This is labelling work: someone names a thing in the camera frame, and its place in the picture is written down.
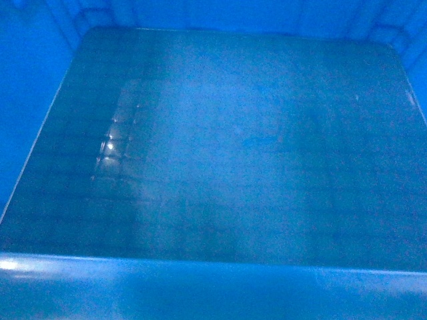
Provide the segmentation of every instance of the blue plastic wall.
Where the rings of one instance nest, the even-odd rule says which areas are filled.
[[[427,107],[427,0],[3,0],[0,205],[81,37],[91,27],[112,25],[388,43],[401,55],[418,100]]]

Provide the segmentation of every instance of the plastic container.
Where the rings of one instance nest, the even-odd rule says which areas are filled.
[[[192,277],[197,272],[203,274],[203,277],[209,277],[209,275],[213,277],[219,272],[224,275],[224,279],[229,279],[228,277],[234,279],[232,281],[238,287],[252,286],[255,282],[262,283],[257,277],[262,278],[263,275],[269,277],[273,273],[277,273],[276,277],[283,279],[279,286],[289,285],[293,277],[302,277],[302,279],[307,277],[308,287],[316,286],[314,283],[321,283],[320,289],[319,291],[310,291],[310,289],[311,293],[303,291],[302,295],[305,298],[308,295],[318,296],[321,292],[333,288],[332,295],[325,299],[325,303],[334,305],[333,313],[341,317],[344,315],[366,317],[367,313],[361,313],[359,308],[354,307],[352,301],[357,299],[355,296],[343,298],[341,285],[333,285],[329,281],[338,281],[344,283],[344,286],[351,285],[351,290],[360,290],[357,289],[358,279],[363,278],[364,295],[367,297],[371,297],[372,292],[379,288],[383,292],[383,298],[393,295],[393,290],[398,290],[403,301],[406,301],[402,302],[403,304],[419,305],[419,308],[411,311],[403,310],[403,305],[396,307],[402,308],[404,317],[414,317],[425,312],[422,304],[425,299],[424,274],[396,272],[397,270],[424,271],[426,269],[423,238],[423,225],[427,221],[424,212],[427,190],[424,157],[426,154],[425,122],[395,52],[390,47],[366,43],[366,41],[382,42],[391,44],[395,48],[423,104],[424,91],[418,88],[423,86],[422,71],[426,67],[422,63],[425,54],[420,40],[423,39],[424,32],[424,21],[422,21],[424,4],[419,1],[406,3],[402,8],[402,5],[399,6],[397,2],[359,1],[348,4],[346,7],[338,2],[329,2],[325,5],[315,1],[301,3],[296,1],[285,4],[260,1],[259,3],[221,5],[214,2],[188,1],[185,3],[118,2],[27,3],[16,1],[16,3],[3,4],[6,19],[2,35],[5,50],[2,54],[8,56],[9,62],[2,66],[5,69],[3,73],[6,75],[2,78],[6,88],[4,101],[7,105],[20,106],[19,108],[8,107],[5,112],[5,118],[9,124],[9,127],[4,128],[5,136],[11,138],[5,139],[4,143],[11,143],[15,150],[4,156],[3,166],[9,168],[5,169],[5,172],[8,172],[5,176],[5,202],[11,185],[22,168],[22,161],[29,152],[35,133],[45,116],[49,101],[52,100],[83,35],[92,27],[215,29],[234,31],[234,34],[92,30],[74,59],[73,66],[49,112],[49,117],[15,194],[11,198],[4,223],[0,227],[2,228],[0,235],[3,236],[1,248],[9,252],[68,256],[211,261],[204,264],[171,262],[168,266],[176,272],[174,271],[173,275],[167,275],[161,269],[162,262],[123,262],[116,259],[107,262],[104,265],[104,271],[99,272],[98,268],[102,268],[104,262],[89,258],[80,260],[81,267],[87,265],[92,270],[98,271],[94,271],[92,279],[84,276],[86,283],[100,277],[107,277],[106,274],[119,270],[117,264],[125,268],[126,272],[129,268],[138,270],[132,275],[134,277],[132,281],[135,281],[137,286],[146,285],[147,282],[144,281],[149,281],[140,278],[143,268],[146,267],[157,270],[156,272],[164,277],[176,277],[176,282],[170,287],[171,290],[183,287],[185,283],[183,277],[186,277],[185,275]],[[238,33],[264,33],[264,35],[243,36]],[[340,40],[354,39],[361,42],[288,39],[278,35],[265,35],[265,33]],[[119,50],[119,55],[115,55],[116,49]],[[292,57],[292,52],[295,57],[302,53],[300,60]],[[230,63],[223,65],[224,59],[226,61],[229,59]],[[109,61],[115,61],[114,67],[109,64]],[[141,65],[141,61],[148,61],[148,64]],[[222,70],[221,73],[216,71],[214,67],[216,64],[218,70]],[[189,65],[195,65],[195,67],[189,71]],[[211,68],[208,69],[207,77],[203,68],[197,69],[198,65]],[[290,65],[296,69],[286,70]],[[248,80],[245,80],[244,75],[241,74],[242,70],[246,70],[245,68],[250,70],[247,73]],[[139,74],[138,70],[143,70],[148,76],[145,73]],[[331,70],[334,70],[333,76],[336,79],[328,77]],[[125,77],[121,75],[123,71],[126,73]],[[95,79],[98,76],[97,72],[104,72],[108,77],[114,74],[117,76],[118,86],[112,85],[99,95],[100,91],[97,87],[99,84]],[[349,83],[342,83],[341,77],[352,80]],[[281,86],[278,85],[278,79],[279,82],[282,79],[290,80],[289,83]],[[184,94],[179,92],[178,87],[174,87],[177,83]],[[307,83],[311,89],[304,91]],[[70,89],[75,86],[80,87],[81,91]],[[118,87],[121,87],[121,91],[117,97],[113,97]],[[142,101],[149,103],[157,101],[156,106],[166,105],[167,107],[163,109],[156,107],[155,115],[159,119],[163,117],[168,120],[157,119],[153,122],[155,127],[142,127],[143,131],[135,133],[133,127],[140,119],[138,115],[141,113],[141,108],[149,111],[150,105],[138,103],[139,109],[132,111],[129,119],[127,119],[129,110],[126,109],[126,105],[132,103],[134,98],[139,99],[137,97],[141,95],[145,98]],[[349,108],[340,107],[343,97]],[[268,99],[275,98],[279,101],[267,102]],[[282,117],[283,115],[280,116],[282,120],[289,121],[286,125],[283,123],[274,125],[277,117],[270,114],[274,112],[274,108],[256,109],[259,112],[253,114],[254,126],[250,127],[248,121],[252,119],[251,108],[242,116],[243,109],[236,109],[239,103],[232,103],[229,108],[215,105],[215,101],[225,101],[228,104],[234,100],[246,101],[246,103],[258,101],[259,105],[282,105],[283,101],[280,99],[284,99],[285,105],[289,104],[289,101],[292,103],[297,101],[302,106],[302,111],[301,108],[293,106],[286,109],[291,112],[286,113],[285,118]],[[70,103],[73,104],[75,103],[73,101],[77,100],[80,105],[70,107]],[[207,119],[206,115],[210,115],[210,112],[198,111],[198,103],[203,103],[205,100],[211,101],[207,106],[212,107],[212,110],[218,108],[222,110],[219,113],[219,117],[223,117],[222,120]],[[96,107],[98,109],[91,110],[91,106],[96,101],[98,104],[113,105],[111,115],[105,108]],[[182,108],[171,109],[171,106],[177,103],[183,103]],[[354,106],[358,110],[357,115],[352,112]],[[68,114],[70,110],[78,111],[76,117]],[[183,116],[186,112],[192,112],[192,115]],[[144,112],[141,114],[148,123],[152,120],[149,114]],[[103,115],[108,118],[104,119],[108,123],[101,119]],[[94,119],[98,127],[93,126],[92,122],[87,123],[86,120],[92,121],[92,117],[96,118]],[[61,124],[60,119],[66,119],[65,122],[63,121],[66,127],[64,130],[58,127]],[[357,119],[360,119],[360,125],[356,122]],[[201,125],[188,126],[187,124],[192,120]],[[206,121],[213,123],[215,129],[200,131],[198,128],[206,127],[203,125]],[[328,126],[329,123],[338,122],[341,123],[341,131],[336,131],[335,125]],[[225,129],[219,126],[219,123],[223,123]],[[288,138],[299,132],[297,129],[289,132],[291,124],[304,128],[304,132],[301,132],[301,140],[300,138],[295,140],[296,145],[289,144],[291,140]],[[108,127],[109,135],[98,137],[99,134],[104,134],[104,125]],[[327,133],[323,135],[327,140],[325,147],[320,147],[324,141],[317,140],[322,136],[316,131],[319,128],[322,128],[322,132],[324,130],[323,133]],[[139,161],[141,150],[145,148],[140,144],[140,137],[144,136],[147,130],[151,130],[149,133],[151,142],[147,144],[147,149],[157,151],[155,153],[148,151],[144,157],[149,160],[143,165],[136,165],[135,161]],[[52,132],[57,133],[58,137],[66,137],[64,140],[55,142],[57,146],[55,148],[58,148],[59,153],[51,152],[50,149],[46,153],[40,153],[40,148],[46,147],[53,141],[53,138],[46,138],[55,136],[51,135]],[[219,141],[216,148],[211,147],[215,139],[211,139],[210,135],[214,135],[216,141]],[[196,152],[193,147],[191,147],[193,151],[186,149],[187,145],[183,140],[187,138],[191,140],[189,146],[193,146],[194,141],[198,143]],[[98,162],[94,168],[90,163],[92,154],[89,154],[92,140],[96,143],[99,140],[102,148],[101,151],[99,148],[97,150]],[[201,145],[203,142],[209,142],[210,147],[203,148]],[[218,153],[216,156],[211,155],[214,149]],[[298,160],[292,157],[296,155],[292,153],[294,149],[299,150],[296,158],[301,154],[304,154],[304,158]],[[368,156],[358,154],[362,149],[367,150]],[[210,158],[215,162],[217,170],[221,167],[217,162],[222,161],[223,171],[219,175],[215,171],[210,172],[209,167],[199,166],[200,163],[204,163],[203,161],[193,161],[176,169],[177,164],[185,159],[186,151],[189,154],[193,153],[198,159]],[[164,153],[167,153],[165,159],[162,158]],[[163,163],[163,160],[171,163],[171,155],[175,155],[173,165],[161,166],[160,163]],[[396,156],[400,162],[392,162]],[[72,157],[78,157],[79,162],[74,161],[75,159],[70,160]],[[350,166],[354,166],[353,170],[346,167],[344,158],[351,163]],[[91,177],[87,183],[84,183],[84,179],[76,175],[73,169],[78,163],[80,166],[78,170],[81,173],[81,166],[86,163],[82,162],[84,159],[88,159],[87,174]],[[114,161],[120,162],[119,175],[116,172],[118,166]],[[236,163],[241,164],[239,168],[248,168],[247,164],[250,163],[252,172],[236,170],[239,169]],[[138,173],[138,168],[142,168],[143,173]],[[42,170],[44,174],[37,174],[41,169],[44,170]],[[168,172],[166,175],[168,180],[163,181],[163,184],[157,183],[155,178],[163,175],[165,170]],[[188,170],[192,177],[197,175],[199,179],[183,180],[176,177],[176,175],[182,177],[185,170]],[[51,177],[48,181],[40,182],[39,178],[46,177],[45,173],[49,172]],[[287,179],[284,184],[275,185],[277,181],[274,177],[280,177],[284,173],[286,177],[292,176],[294,180]],[[144,174],[144,189],[139,185],[139,179],[141,179],[139,174]],[[216,183],[213,187],[206,185],[205,180],[200,177]],[[110,183],[115,185],[115,189],[110,188]],[[250,189],[251,186],[256,186],[256,189]],[[57,196],[57,193],[61,194],[63,187],[67,189],[65,197]],[[40,198],[35,195],[40,188],[51,188],[54,192],[48,192],[49,197]],[[302,189],[304,189],[303,197],[300,198]],[[193,205],[188,199],[197,199],[197,201]],[[265,212],[252,210],[253,203],[257,202],[256,199],[263,208],[268,207],[270,210]],[[230,203],[235,205],[231,210]],[[303,210],[300,207],[302,203],[309,205]],[[145,216],[149,212],[147,206],[152,206],[154,211],[154,214],[148,214],[149,217]],[[141,208],[143,208],[141,214],[145,220],[137,221],[138,223],[149,225],[151,221],[148,220],[153,218],[166,221],[162,228],[148,228],[140,232],[142,240],[147,242],[146,239],[150,239],[153,242],[151,246],[144,249],[143,254],[141,254],[143,248],[137,246],[136,240],[134,238],[129,240],[128,235],[133,237],[138,232],[130,230],[130,224],[127,223],[128,219],[135,219],[133,213]],[[278,214],[280,210],[284,210],[286,215]],[[108,213],[108,217],[104,217],[102,212]],[[34,219],[35,215],[42,215],[43,219]],[[205,219],[208,216],[215,216],[215,218],[209,222]],[[277,218],[284,217],[286,221],[276,221]],[[228,232],[230,228],[238,234]],[[103,237],[105,231],[107,231],[107,237],[104,237],[106,242],[103,242],[102,247],[97,239]],[[306,232],[310,234],[309,238],[301,236]],[[175,249],[170,249],[166,243],[171,241],[182,245],[185,253],[177,254]],[[239,248],[237,253],[227,251],[233,246]],[[318,250],[314,250],[315,253],[311,251],[308,253],[308,246],[314,246]],[[198,251],[197,248],[200,247],[209,247],[211,250]],[[6,295],[12,294],[13,290],[18,288],[19,283],[14,279],[25,278],[27,275],[37,279],[37,290],[61,292],[63,301],[68,301],[67,291],[56,287],[57,285],[47,288],[46,281],[52,277],[55,278],[56,268],[59,270],[58,274],[68,272],[65,271],[69,270],[68,265],[75,263],[73,258],[70,260],[5,253],[0,259],[1,279],[10,284],[5,287]],[[295,267],[271,269],[272,267],[261,265],[254,267],[212,261],[268,265],[278,263]],[[395,272],[328,271],[320,266],[389,269]],[[234,273],[247,273],[248,277],[254,277],[255,282],[248,281],[242,284],[243,280],[235,278]],[[70,284],[78,281],[76,275],[65,278]],[[160,278],[159,287],[164,286],[165,281]],[[398,281],[399,289],[385,285],[385,278]],[[413,286],[414,279],[420,285]],[[115,284],[120,282],[117,276],[113,276],[111,280]],[[296,287],[302,285],[304,281],[296,281]],[[366,287],[367,281],[379,281],[380,284],[373,289]],[[212,283],[206,281],[200,285],[209,287]],[[221,290],[231,292],[224,287],[223,283],[218,286],[222,288]],[[283,293],[281,289],[277,291],[274,287],[270,280],[264,281],[261,285],[262,290],[269,294]],[[99,286],[95,287],[90,293],[91,298],[94,299],[93,295],[101,289]],[[189,314],[187,312],[196,312],[196,310],[211,312],[205,307],[192,309],[188,305],[188,301],[193,299],[191,292],[184,293],[180,302],[176,300],[176,296],[170,296],[168,299],[175,301],[171,304],[171,312],[176,311],[177,305],[185,306],[184,312],[187,315]],[[232,301],[245,308],[250,299],[244,299],[241,294],[232,293],[232,295],[238,295]],[[34,299],[30,292],[25,292],[25,295],[28,299]],[[213,293],[213,296],[215,295],[221,295],[221,291]],[[347,299],[349,302],[345,307],[337,308],[336,297]],[[159,315],[159,311],[141,311],[138,308],[142,305],[135,303],[134,299],[134,297],[125,298],[132,304],[135,314]],[[103,312],[110,314],[117,312],[118,317],[129,316],[129,313],[123,310],[122,302],[119,302],[116,297],[108,296],[107,300],[113,304],[113,307],[103,306],[103,310],[97,310],[92,315],[102,317]],[[377,317],[384,316],[383,311],[377,306],[374,307],[370,298],[366,301],[365,307],[370,308],[372,314]],[[259,308],[251,311],[252,317],[254,319],[265,317],[269,303],[262,301]],[[22,308],[22,305],[17,305],[17,309],[10,304],[9,306],[6,313],[8,318],[11,317],[14,309]],[[383,307],[389,312],[394,312],[393,308]],[[38,312],[46,312],[45,317],[52,316],[52,310],[56,310],[52,308],[46,311],[45,307],[37,304],[34,308]],[[238,312],[236,305],[230,308],[232,313]],[[327,311],[320,305],[315,305],[313,309],[306,309],[306,311],[307,315],[312,315],[313,318],[331,316],[331,310]],[[89,311],[82,309],[78,315],[84,316],[87,312]],[[268,317],[273,318],[284,315],[292,317],[291,314],[293,314],[292,310],[283,306],[270,312],[272,313]],[[26,316],[25,312],[16,314],[19,317]]]

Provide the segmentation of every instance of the blue surface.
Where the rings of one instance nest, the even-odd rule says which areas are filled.
[[[426,144],[389,47],[93,29],[0,248],[425,271]]]
[[[0,254],[0,319],[425,319],[427,275]]]
[[[65,70],[95,26],[215,29],[391,44],[427,105],[427,1],[2,1],[0,205],[7,201]]]

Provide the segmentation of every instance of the blue plastic bin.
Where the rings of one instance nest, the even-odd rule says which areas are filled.
[[[423,273],[427,270],[424,232],[427,128],[422,114],[422,108],[427,106],[427,1],[353,0],[343,5],[331,0],[245,3],[21,0],[2,2],[0,12],[0,98],[4,123],[0,147],[5,151],[0,155],[3,174],[0,204],[2,207],[8,204],[0,225],[0,249],[7,251],[0,254],[0,293],[6,297],[1,319],[65,316],[72,319],[385,319],[392,315],[399,319],[423,319],[427,316]],[[283,55],[286,50],[290,52],[288,60]],[[264,58],[260,58],[261,52],[266,55]],[[149,65],[139,63],[147,57]],[[112,59],[116,59],[115,67],[109,65]],[[316,59],[322,60],[320,68],[316,67]],[[224,60],[231,61],[230,65],[222,64]],[[241,62],[241,69],[240,65],[233,65],[236,61]],[[182,69],[181,63],[192,63],[195,67],[189,71]],[[172,71],[162,69],[165,65]],[[215,65],[226,72],[216,73]],[[286,73],[284,69],[290,65],[295,68],[290,67]],[[274,72],[274,66],[280,69]],[[370,67],[377,68],[378,73],[373,74]],[[126,76],[121,74],[123,68],[129,68]],[[148,80],[138,73],[138,68],[148,74]],[[203,68],[211,68],[208,69],[211,76],[206,77]],[[240,81],[244,77],[242,70],[249,70],[247,86],[233,87],[233,76],[237,75]],[[260,70],[260,84],[250,81],[258,79],[256,70]],[[328,70],[334,70],[333,76],[338,81],[333,76],[326,78]],[[341,84],[340,76],[351,79],[350,72],[354,81]],[[365,73],[369,76],[363,82]],[[277,93],[283,93],[286,84],[273,82],[285,74],[292,77],[288,84],[292,96],[286,97],[286,101],[300,102],[292,105],[289,113],[280,114],[289,123],[277,124],[276,114],[271,114],[276,112],[274,108],[260,107],[258,113],[236,115],[241,111],[236,108],[238,101],[255,99],[260,105],[282,103],[280,99],[285,98]],[[114,98],[112,103],[114,110],[99,115],[99,109],[79,105],[73,110],[85,114],[90,121],[97,114],[95,122],[85,119],[73,122],[75,117],[67,112],[70,101],[79,100],[79,93],[85,97],[79,100],[80,104],[91,105],[95,100],[106,105],[111,102],[113,94],[109,95],[107,89],[99,94],[99,88],[105,84],[92,82],[100,75],[111,79],[113,84],[108,86],[111,92],[121,88],[117,94],[119,101]],[[322,81],[314,80],[314,75]],[[61,82],[62,88],[39,132]],[[304,91],[306,85],[318,92],[310,96],[313,90]],[[348,87],[367,93],[367,98],[347,92]],[[128,116],[124,106],[144,90],[149,92],[144,94],[151,102],[157,101],[166,108],[155,109],[156,114],[132,111],[132,116]],[[342,97],[348,99],[349,105],[363,105],[363,108],[357,114],[351,108],[341,108]],[[237,102],[227,108],[216,105],[215,99]],[[183,100],[186,105],[176,105]],[[220,118],[211,119],[199,112],[198,103],[206,100],[207,109],[221,110]],[[149,103],[143,107],[150,110]],[[108,139],[97,136],[105,131],[104,116],[117,123],[108,124]],[[170,133],[170,122],[158,119],[163,116],[175,121],[173,124],[179,131]],[[147,123],[157,117],[152,122],[155,128],[147,125],[138,134],[129,129],[141,121],[140,117]],[[201,125],[187,125],[192,119],[201,121]],[[65,131],[60,126],[64,120],[66,130],[73,132],[71,138],[56,141],[56,146],[63,143],[58,147],[60,152],[50,152],[52,132],[62,137]],[[203,121],[213,123],[214,129],[200,131],[207,127]],[[328,126],[328,121],[340,122],[341,131]],[[221,133],[218,129],[221,123],[232,129],[232,137],[227,131]],[[290,123],[298,128],[289,130]],[[328,133],[325,148],[318,140],[319,128],[319,132]],[[37,133],[39,139],[22,173]],[[151,160],[142,166],[138,161],[146,145],[138,144],[138,139],[145,134],[150,141],[156,141],[150,142],[149,148],[157,152],[144,153]],[[203,145],[218,142],[221,134],[226,146],[219,143],[215,149]],[[284,137],[297,134],[301,136],[294,145],[290,140],[285,141],[288,144],[284,142]],[[76,138],[79,135],[86,140]],[[166,137],[172,137],[172,147],[167,145]],[[98,138],[102,140],[102,150],[97,151],[99,157],[91,181],[74,177],[69,168],[75,166],[76,157],[81,160],[80,166],[91,166],[91,143],[98,143]],[[127,145],[123,144],[126,139],[131,141]],[[85,151],[73,153],[83,143],[87,145]],[[177,167],[191,154],[194,144],[198,146],[197,152],[193,149],[192,153],[199,161]],[[312,158],[296,159],[302,153],[292,153],[294,149],[302,149],[304,156]],[[166,162],[161,150],[168,153]],[[369,157],[360,156],[360,150],[368,150]],[[127,162],[121,162],[123,172],[116,178],[111,174],[117,173],[114,161],[122,161],[121,154],[126,154]],[[206,164],[207,158],[222,168],[220,175],[216,174],[218,168],[210,171],[200,165]],[[292,165],[280,165],[284,159]],[[250,172],[237,172],[236,163],[250,167]],[[144,190],[137,186],[142,179],[137,170],[141,166],[143,178],[148,181]],[[198,175],[199,180],[193,181],[210,180],[217,184],[209,185],[209,189],[206,184],[191,184],[191,180],[182,184],[185,179],[180,177],[185,170],[191,170],[192,177]],[[44,175],[52,172],[49,183],[56,193],[49,193],[48,197],[37,195],[37,189],[46,184],[38,180],[38,172]],[[285,172],[294,180],[275,184],[274,178]],[[163,174],[168,178],[163,184],[157,183],[155,178]],[[18,176],[21,180],[16,185]],[[61,179],[67,180],[67,190],[72,190],[76,197],[56,196],[64,186]],[[110,182],[115,185],[112,194],[118,201],[108,198],[113,192],[107,190]],[[273,187],[254,190],[254,185],[263,184]],[[303,199],[293,192],[298,188],[311,188],[314,192],[304,193]],[[292,191],[286,194],[288,202],[283,202],[283,194],[276,192],[278,189]],[[160,194],[169,198],[179,194],[181,198],[168,202],[163,196],[158,197]],[[188,199],[199,202],[192,206]],[[269,211],[261,215],[252,209],[246,212],[245,205],[253,208],[256,201]],[[308,203],[304,214],[298,206],[302,202]],[[175,249],[156,251],[150,246],[144,247],[142,253],[137,241],[129,240],[127,235],[135,234],[135,230],[130,230],[126,221],[134,218],[132,213],[141,209],[142,203],[144,210],[152,206],[154,215],[161,213],[156,219],[173,225],[171,229],[144,229],[143,237],[151,237],[153,247],[162,248],[163,242],[173,241],[185,253],[177,253]],[[239,209],[230,210],[230,203]],[[286,208],[286,221],[280,219],[277,210],[283,210],[280,206],[284,203],[294,206]],[[92,212],[91,218],[81,217],[84,214],[80,209]],[[375,210],[378,214],[366,214]],[[314,211],[321,212],[321,218]],[[114,212],[116,216],[103,217],[103,212]],[[69,213],[75,216],[64,217]],[[36,215],[43,215],[43,219],[34,219]],[[203,215],[215,216],[213,222]],[[96,227],[90,221],[96,221]],[[293,227],[283,230],[279,225]],[[228,232],[236,227],[240,229],[233,230],[235,233]],[[97,239],[105,231],[111,237],[101,248]],[[305,232],[310,233],[311,243],[320,243],[316,254],[306,251],[306,238],[300,236]],[[240,251],[228,250],[232,244]],[[198,251],[202,246],[208,249]],[[132,250],[123,251],[124,247]],[[90,303],[82,307],[82,301]]]

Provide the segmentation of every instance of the bin floor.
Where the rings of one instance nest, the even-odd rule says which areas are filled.
[[[388,47],[94,29],[0,249],[427,270],[426,146]]]

